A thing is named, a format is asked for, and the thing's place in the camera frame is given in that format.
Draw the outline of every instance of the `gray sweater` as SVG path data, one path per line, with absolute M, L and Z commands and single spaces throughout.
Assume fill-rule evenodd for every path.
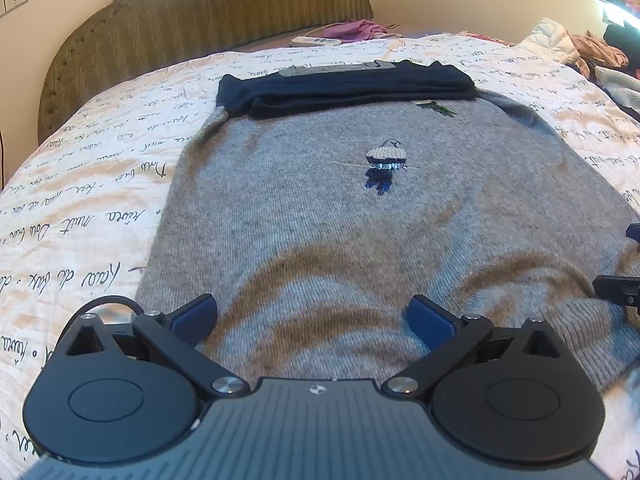
M 402 317 L 422 293 L 497 326 L 543 316 L 610 385 L 640 322 L 590 282 L 639 275 L 638 217 L 528 108 L 439 104 L 217 108 L 178 161 L 137 300 L 170 312 L 213 294 L 202 351 L 251 382 L 388 378 L 428 352 Z

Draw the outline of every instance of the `dark navy garment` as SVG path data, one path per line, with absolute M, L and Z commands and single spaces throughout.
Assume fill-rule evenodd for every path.
M 218 106 L 230 117 L 266 119 L 329 108 L 388 101 L 473 99 L 473 80 L 453 65 L 410 61 L 394 68 L 283 76 L 279 73 L 238 79 L 226 74 L 218 88 Z

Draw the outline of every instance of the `headboard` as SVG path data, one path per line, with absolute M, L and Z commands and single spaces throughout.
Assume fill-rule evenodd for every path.
M 290 30 L 371 16 L 369 0 L 113 0 L 54 57 L 40 97 L 38 141 L 93 96 L 143 73 Z

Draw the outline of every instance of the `brown cloth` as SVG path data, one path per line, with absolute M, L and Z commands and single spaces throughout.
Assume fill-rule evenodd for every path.
M 604 40 L 594 38 L 589 31 L 585 36 L 574 34 L 571 36 L 571 40 L 574 42 L 578 53 L 580 53 L 581 59 L 578 60 L 578 68 L 586 78 L 590 76 L 587 61 L 607 68 L 621 68 L 629 65 L 629 59 L 624 52 L 619 48 L 610 46 Z

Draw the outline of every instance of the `bed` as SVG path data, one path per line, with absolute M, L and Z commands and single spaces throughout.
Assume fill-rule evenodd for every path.
M 0 195 L 0 478 L 36 460 L 22 402 L 68 318 L 91 298 L 135 295 L 177 158 L 227 73 L 250 78 L 293 64 L 372 60 L 453 64 L 478 88 L 533 108 L 640 212 L 640 125 L 571 68 L 450 34 L 246 46 L 372 14 L 368 0 L 260 1 L 270 3 L 268 19 L 252 0 L 114 0 L 56 54 L 42 92 L 40 147 Z M 256 52 L 232 50 L 239 46 Z M 116 308 L 101 314 L 129 319 Z M 605 395 L 593 460 L 611 478 L 640 472 L 639 381 L 632 369 Z

